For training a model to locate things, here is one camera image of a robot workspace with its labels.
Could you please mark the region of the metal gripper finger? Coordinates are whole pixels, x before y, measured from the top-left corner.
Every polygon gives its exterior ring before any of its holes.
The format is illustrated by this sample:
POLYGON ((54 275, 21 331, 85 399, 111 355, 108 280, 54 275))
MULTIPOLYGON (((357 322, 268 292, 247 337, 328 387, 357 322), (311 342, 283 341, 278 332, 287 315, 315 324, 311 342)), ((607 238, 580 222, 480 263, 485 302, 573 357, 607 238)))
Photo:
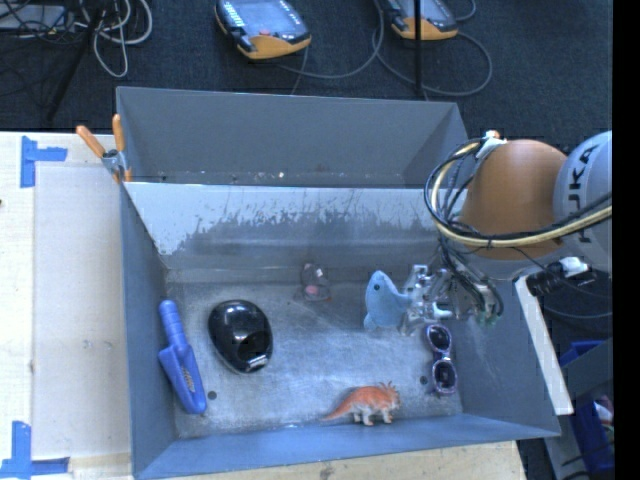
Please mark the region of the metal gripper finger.
POLYGON ((404 336, 410 336, 424 324, 437 323, 452 317, 452 311, 441 309, 436 302, 426 305, 414 305, 404 313, 401 319, 400 333, 404 336))
POLYGON ((411 299, 430 299, 436 274, 428 265, 413 265, 403 285, 403 293, 411 299))

